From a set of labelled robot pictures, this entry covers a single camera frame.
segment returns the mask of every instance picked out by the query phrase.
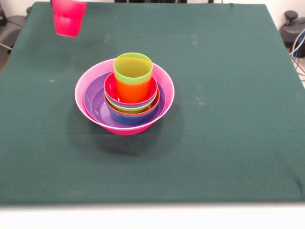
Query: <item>floor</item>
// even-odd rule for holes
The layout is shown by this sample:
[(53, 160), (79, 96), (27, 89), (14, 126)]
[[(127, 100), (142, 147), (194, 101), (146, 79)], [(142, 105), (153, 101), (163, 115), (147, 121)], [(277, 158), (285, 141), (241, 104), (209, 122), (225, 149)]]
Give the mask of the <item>floor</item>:
[[(10, 55), (7, 54), (2, 60), (0, 60), (0, 76), (3, 72), (3, 69), (5, 67), (5, 64), (6, 64), (7, 60), (9, 59), (9, 56)], [(300, 80), (302, 81), (303, 86), (305, 87), (305, 58), (300, 58), (300, 60), (296, 59), (296, 62), (298, 62), (299, 65), (300, 65), (300, 67), (297, 67), (296, 63), (294, 64), (295, 68), (297, 67), (296, 71), (299, 73)]]

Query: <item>orange cup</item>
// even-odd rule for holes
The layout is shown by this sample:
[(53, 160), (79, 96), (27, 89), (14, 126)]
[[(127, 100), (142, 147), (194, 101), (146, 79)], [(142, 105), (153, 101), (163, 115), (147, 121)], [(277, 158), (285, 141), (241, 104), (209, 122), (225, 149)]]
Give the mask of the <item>orange cup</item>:
[(151, 79), (140, 84), (123, 83), (117, 78), (115, 81), (121, 102), (135, 104), (147, 99)]

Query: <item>green bowl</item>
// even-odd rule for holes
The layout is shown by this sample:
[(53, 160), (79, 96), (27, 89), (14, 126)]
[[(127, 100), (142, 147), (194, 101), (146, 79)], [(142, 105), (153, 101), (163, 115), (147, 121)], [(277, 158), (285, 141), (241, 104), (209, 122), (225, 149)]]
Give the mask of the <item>green bowl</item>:
[(114, 75), (123, 83), (141, 84), (150, 80), (153, 62), (149, 57), (137, 52), (124, 53), (114, 63)]
[(143, 105), (143, 106), (139, 106), (139, 107), (132, 107), (132, 108), (129, 108), (129, 107), (123, 107), (123, 106), (118, 106), (117, 104), (113, 103), (111, 101), (111, 99), (108, 97), (108, 95), (106, 93), (105, 94), (105, 97), (107, 99), (107, 101), (115, 108), (117, 109), (118, 111), (121, 111), (121, 112), (125, 112), (125, 113), (130, 113), (130, 114), (135, 114), (135, 113), (139, 113), (143, 110), (145, 110), (146, 107), (148, 107), (153, 101), (154, 99), (156, 98), (157, 96), (157, 93), (156, 95), (154, 96), (154, 98), (147, 104)]

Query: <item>red bowl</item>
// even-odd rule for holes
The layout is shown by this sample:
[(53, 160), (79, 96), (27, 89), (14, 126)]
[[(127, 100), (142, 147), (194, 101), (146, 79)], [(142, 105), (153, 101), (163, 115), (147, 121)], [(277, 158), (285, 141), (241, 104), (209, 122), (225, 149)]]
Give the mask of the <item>red bowl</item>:
[(149, 90), (148, 90), (148, 94), (147, 94), (147, 98), (140, 102), (140, 103), (124, 103), (122, 101), (120, 101), (120, 97), (119, 97), (119, 92), (118, 92), (118, 88), (116, 85), (116, 80), (115, 80), (115, 76), (114, 73), (111, 73), (105, 80), (104, 83), (104, 89), (105, 89), (105, 93), (108, 96), (108, 98), (115, 104), (120, 105), (120, 106), (126, 106), (126, 107), (131, 107), (131, 106), (143, 106), (149, 102), (151, 102), (151, 100), (155, 97), (155, 95), (157, 94), (157, 90), (158, 90), (158, 84), (157, 81), (154, 77), (151, 78), (150, 80), (150, 84), (149, 84)]

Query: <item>plastic cup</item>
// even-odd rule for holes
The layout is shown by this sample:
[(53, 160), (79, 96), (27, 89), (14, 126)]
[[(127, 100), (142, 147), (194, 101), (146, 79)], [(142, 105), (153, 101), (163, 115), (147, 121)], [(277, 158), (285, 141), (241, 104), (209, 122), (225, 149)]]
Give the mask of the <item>plastic cup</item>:
[(153, 62), (141, 53), (129, 52), (118, 56), (114, 75), (120, 99), (124, 103), (140, 103), (147, 99)]
[(77, 37), (81, 31), (82, 18), (87, 4), (73, 0), (53, 0), (56, 33), (60, 36)]

